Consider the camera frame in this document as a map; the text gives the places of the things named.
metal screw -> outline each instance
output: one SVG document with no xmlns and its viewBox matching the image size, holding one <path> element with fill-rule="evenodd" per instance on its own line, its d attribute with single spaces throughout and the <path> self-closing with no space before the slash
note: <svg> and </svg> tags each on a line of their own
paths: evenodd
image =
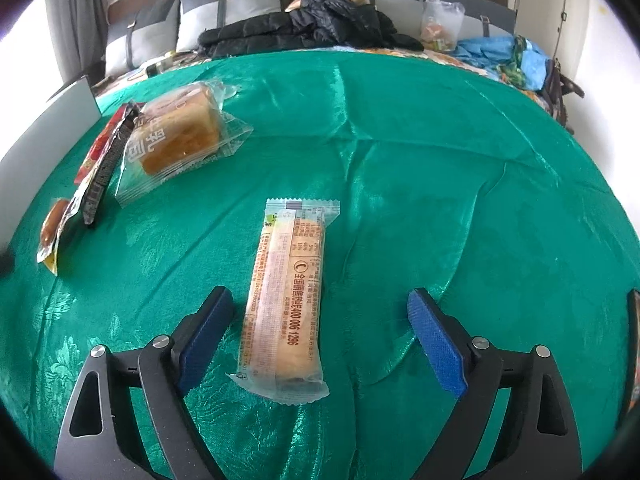
<svg viewBox="0 0 640 480">
<path fill-rule="evenodd" d="M 549 357 L 551 355 L 551 351 L 544 345 L 536 346 L 536 354 L 540 357 Z"/>
<path fill-rule="evenodd" d="M 156 348 L 164 348 L 169 344 L 169 336 L 157 335 L 151 344 Z"/>
<path fill-rule="evenodd" d="M 476 336 L 471 340 L 471 343 L 478 350 L 486 350 L 487 348 L 489 348 L 489 340 L 482 336 Z"/>
<path fill-rule="evenodd" d="M 91 348 L 91 352 L 89 353 L 91 354 L 91 357 L 101 357 L 106 351 L 107 349 L 104 345 L 96 345 Z"/>
</svg>

blue gripper pad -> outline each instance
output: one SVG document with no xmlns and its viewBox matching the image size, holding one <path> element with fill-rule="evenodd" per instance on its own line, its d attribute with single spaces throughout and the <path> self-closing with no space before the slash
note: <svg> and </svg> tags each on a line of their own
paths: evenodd
<svg viewBox="0 0 640 480">
<path fill-rule="evenodd" d="M 406 312 L 440 386 L 459 398 L 468 387 L 462 355 L 449 339 L 431 307 L 415 290 L 409 293 Z"/>
<path fill-rule="evenodd" d="M 189 390 L 202 382 L 226 327 L 234 316 L 234 302 L 228 289 L 219 297 L 212 292 L 203 306 L 206 306 L 207 301 L 216 303 L 180 354 L 180 379 L 176 386 L 182 396 L 186 396 Z"/>
</svg>

packaged bread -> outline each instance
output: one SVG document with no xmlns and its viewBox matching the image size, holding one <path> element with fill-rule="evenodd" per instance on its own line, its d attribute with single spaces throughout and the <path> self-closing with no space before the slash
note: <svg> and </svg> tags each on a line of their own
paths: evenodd
<svg viewBox="0 0 640 480">
<path fill-rule="evenodd" d="M 127 141 L 116 199 L 124 206 L 185 170 L 233 155 L 252 127 L 222 111 L 238 88 L 195 82 L 149 101 Z"/>
<path fill-rule="evenodd" d="M 283 404 L 329 394 L 318 327 L 324 229 L 338 201 L 270 199 L 244 313 L 238 373 L 244 389 Z"/>
</svg>

blue cloth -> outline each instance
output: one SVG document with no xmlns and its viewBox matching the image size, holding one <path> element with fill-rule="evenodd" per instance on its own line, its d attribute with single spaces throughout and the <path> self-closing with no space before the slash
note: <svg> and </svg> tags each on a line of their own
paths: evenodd
<svg viewBox="0 0 640 480">
<path fill-rule="evenodd" d="M 484 68 L 496 79 L 500 79 L 497 71 L 499 64 L 514 61 L 513 36 L 497 36 L 494 38 L 471 38 L 461 40 L 450 55 L 469 65 Z M 524 90 L 540 90 L 546 77 L 546 60 L 549 57 L 532 41 L 526 40 L 526 49 L 522 52 L 519 68 L 525 75 Z"/>
</svg>

red snack package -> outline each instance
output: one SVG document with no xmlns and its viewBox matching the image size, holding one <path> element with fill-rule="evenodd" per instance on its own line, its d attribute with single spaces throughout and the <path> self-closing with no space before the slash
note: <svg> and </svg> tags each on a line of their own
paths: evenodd
<svg viewBox="0 0 640 480">
<path fill-rule="evenodd" d="M 113 117 L 109 120 L 107 125 L 102 129 L 100 135 L 98 135 L 94 143 L 89 148 L 89 152 L 86 154 L 84 161 L 80 165 L 78 169 L 78 174 L 76 174 L 76 178 L 74 179 L 74 184 L 78 186 L 82 180 L 87 176 L 87 174 L 91 171 L 91 168 L 95 165 L 97 160 L 100 158 L 100 154 L 104 149 L 107 140 L 109 139 L 111 132 L 118 125 L 120 120 L 122 119 L 122 114 L 124 113 L 124 109 L 127 107 L 127 104 L 124 103 L 120 105 L 120 108 L 114 113 Z"/>
</svg>

